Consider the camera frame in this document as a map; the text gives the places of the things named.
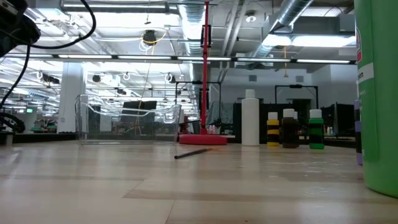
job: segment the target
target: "white bottle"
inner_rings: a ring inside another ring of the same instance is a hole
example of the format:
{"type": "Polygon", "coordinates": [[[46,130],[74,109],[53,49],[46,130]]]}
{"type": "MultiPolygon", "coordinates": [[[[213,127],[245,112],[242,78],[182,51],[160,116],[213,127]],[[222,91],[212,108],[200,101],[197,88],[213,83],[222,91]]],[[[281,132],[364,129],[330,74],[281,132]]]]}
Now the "white bottle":
{"type": "Polygon", "coordinates": [[[260,145],[260,104],[254,90],[246,90],[242,100],[242,145],[260,145]]]}

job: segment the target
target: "black cable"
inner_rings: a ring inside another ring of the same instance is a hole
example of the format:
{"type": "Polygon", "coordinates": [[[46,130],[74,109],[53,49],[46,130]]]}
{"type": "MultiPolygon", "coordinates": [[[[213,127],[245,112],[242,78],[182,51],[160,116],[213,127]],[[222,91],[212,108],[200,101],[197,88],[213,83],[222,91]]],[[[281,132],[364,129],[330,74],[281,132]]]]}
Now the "black cable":
{"type": "Polygon", "coordinates": [[[4,105],[4,103],[6,102],[6,99],[8,98],[8,96],[12,93],[12,91],[18,85],[18,83],[21,80],[21,78],[24,76],[26,68],[27,68],[27,64],[29,63],[29,56],[30,56],[30,45],[28,45],[27,49],[26,49],[26,59],[25,59],[25,64],[24,64],[24,67],[22,68],[21,74],[19,74],[19,76],[18,76],[17,80],[15,81],[15,83],[11,86],[10,90],[7,92],[7,94],[2,99],[2,101],[0,103],[0,110],[1,110],[2,106],[4,105]]]}
{"type": "Polygon", "coordinates": [[[13,35],[7,33],[6,31],[4,31],[2,29],[0,29],[0,32],[2,32],[3,34],[7,35],[8,37],[14,39],[16,42],[18,42],[20,44],[30,45],[31,47],[37,48],[37,49],[56,50],[56,49],[63,49],[63,48],[66,48],[66,47],[73,46],[76,43],[79,43],[80,41],[89,38],[95,32],[95,29],[97,27],[97,20],[95,18],[94,12],[91,10],[91,8],[87,4],[86,0],[80,0],[80,1],[86,7],[87,11],[90,13],[90,16],[91,16],[91,18],[93,20],[93,26],[91,27],[91,30],[86,35],[84,35],[83,37],[79,37],[79,38],[77,38],[76,40],[74,40],[74,41],[72,41],[70,43],[59,45],[59,46],[39,46],[39,45],[30,44],[30,43],[28,43],[28,42],[26,42],[24,40],[21,40],[21,39],[19,39],[17,37],[14,37],[13,35]]]}

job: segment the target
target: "white column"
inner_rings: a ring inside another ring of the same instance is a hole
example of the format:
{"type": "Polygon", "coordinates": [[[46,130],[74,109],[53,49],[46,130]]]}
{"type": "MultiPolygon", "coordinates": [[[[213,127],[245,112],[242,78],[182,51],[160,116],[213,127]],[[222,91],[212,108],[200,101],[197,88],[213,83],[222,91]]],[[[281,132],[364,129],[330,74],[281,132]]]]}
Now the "white column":
{"type": "Polygon", "coordinates": [[[82,63],[63,63],[58,133],[76,131],[75,102],[76,97],[86,91],[86,78],[82,63]]]}
{"type": "Polygon", "coordinates": [[[27,107],[25,113],[25,131],[24,133],[33,133],[30,129],[35,126],[35,121],[37,120],[37,107],[27,107]]]}

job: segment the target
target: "green bottle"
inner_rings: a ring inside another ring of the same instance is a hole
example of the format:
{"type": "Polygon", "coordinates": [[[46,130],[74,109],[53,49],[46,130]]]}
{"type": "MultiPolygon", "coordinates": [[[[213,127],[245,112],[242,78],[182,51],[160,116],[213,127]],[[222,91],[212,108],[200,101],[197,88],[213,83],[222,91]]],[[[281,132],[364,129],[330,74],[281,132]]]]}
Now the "green bottle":
{"type": "Polygon", "coordinates": [[[322,110],[310,110],[308,122],[308,134],[310,136],[310,149],[324,149],[323,144],[323,119],[322,110]]]}

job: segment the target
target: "air vent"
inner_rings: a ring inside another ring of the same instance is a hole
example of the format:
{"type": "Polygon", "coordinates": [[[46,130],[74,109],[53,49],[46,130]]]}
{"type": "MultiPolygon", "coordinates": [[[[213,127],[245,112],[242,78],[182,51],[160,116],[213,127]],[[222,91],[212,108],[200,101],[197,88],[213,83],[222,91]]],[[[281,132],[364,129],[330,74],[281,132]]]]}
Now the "air vent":
{"type": "Polygon", "coordinates": [[[249,82],[256,82],[257,81],[257,75],[249,75],[249,82]]]}
{"type": "Polygon", "coordinates": [[[304,82],[304,76],[303,75],[296,75],[296,82],[297,83],[303,83],[304,82]]]}

